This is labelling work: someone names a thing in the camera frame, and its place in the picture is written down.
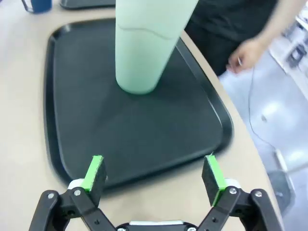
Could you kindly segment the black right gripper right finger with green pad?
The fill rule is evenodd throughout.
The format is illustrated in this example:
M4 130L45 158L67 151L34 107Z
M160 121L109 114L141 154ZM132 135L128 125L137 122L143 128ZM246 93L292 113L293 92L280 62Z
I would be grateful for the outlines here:
M250 193L227 185L214 155L206 155L202 179L211 209L198 226L198 231L220 231L230 217L239 218L246 231L280 231L270 198L264 189Z

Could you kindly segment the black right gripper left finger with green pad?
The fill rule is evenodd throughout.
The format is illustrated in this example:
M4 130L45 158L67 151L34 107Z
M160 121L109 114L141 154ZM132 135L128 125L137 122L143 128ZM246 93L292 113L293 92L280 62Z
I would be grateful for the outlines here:
M63 194L44 191L32 217L30 231L64 231L73 218L81 218L90 231L114 231L115 227L98 208L107 178L104 158L95 155L80 186Z

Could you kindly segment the person's left hand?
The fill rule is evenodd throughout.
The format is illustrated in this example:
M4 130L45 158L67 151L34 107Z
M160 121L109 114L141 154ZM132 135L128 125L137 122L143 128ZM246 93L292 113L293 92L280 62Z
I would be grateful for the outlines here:
M251 69L267 47L268 43L260 38L251 38L244 41L230 55L226 68L235 74Z

